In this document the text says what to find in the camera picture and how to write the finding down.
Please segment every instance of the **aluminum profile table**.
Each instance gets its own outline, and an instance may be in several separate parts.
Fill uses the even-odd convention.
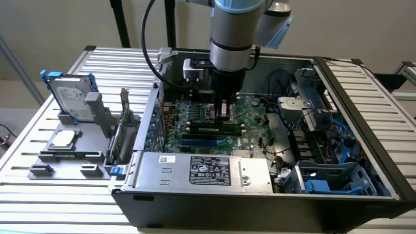
[[[149,54],[156,62],[157,51],[149,51]],[[410,126],[414,123],[404,120],[405,112],[400,110],[394,100],[390,100],[390,95],[382,92],[377,81],[358,67],[330,63],[329,66],[416,189],[416,135]],[[96,76],[104,105],[110,108],[112,113],[121,111],[118,93],[121,87],[125,87],[129,88],[130,108],[141,115],[153,81],[141,50],[97,47],[93,51],[84,51],[69,73],[85,74],[89,71]],[[0,230],[40,233],[170,233],[169,230],[137,230],[129,225],[109,195],[108,181],[26,178],[28,168],[36,162],[36,155],[58,124],[57,112],[58,106],[49,97],[0,159]],[[380,113],[388,114],[386,120],[380,119]],[[378,121],[388,122],[390,128],[378,124]],[[413,234],[416,211],[406,212],[396,219],[372,220],[350,233]]]

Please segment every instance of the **white sticker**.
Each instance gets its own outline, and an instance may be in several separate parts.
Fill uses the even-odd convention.
[[[94,121],[82,91],[66,87],[57,87],[56,90],[68,114],[78,121]]]
[[[162,163],[174,163],[174,155],[160,155],[158,156],[158,162]]]

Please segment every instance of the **black pole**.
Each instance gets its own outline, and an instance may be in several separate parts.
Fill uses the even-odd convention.
[[[121,0],[109,0],[109,4],[110,4],[112,11],[114,13],[121,46],[124,48],[130,48],[129,33],[128,33],[128,27],[125,25]]]
[[[166,18],[168,47],[176,48],[174,0],[164,0],[164,15]]]

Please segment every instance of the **white wall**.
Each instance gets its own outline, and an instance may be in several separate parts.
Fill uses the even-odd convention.
[[[268,53],[360,58],[376,72],[416,61],[414,0],[290,0],[294,21]],[[124,0],[132,46],[138,47],[146,0]],[[177,46],[208,48],[210,9],[177,1]],[[0,33],[32,79],[66,71],[85,45],[120,47],[108,0],[0,0]],[[150,11],[149,48],[166,46],[162,0]],[[18,79],[0,58],[0,79]]]

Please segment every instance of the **motherboard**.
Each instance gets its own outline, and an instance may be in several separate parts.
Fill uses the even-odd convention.
[[[270,138],[265,104],[260,98],[241,95],[229,107],[225,133],[213,129],[213,104],[190,102],[184,97],[164,103],[166,153],[233,155],[264,158],[262,143]]]

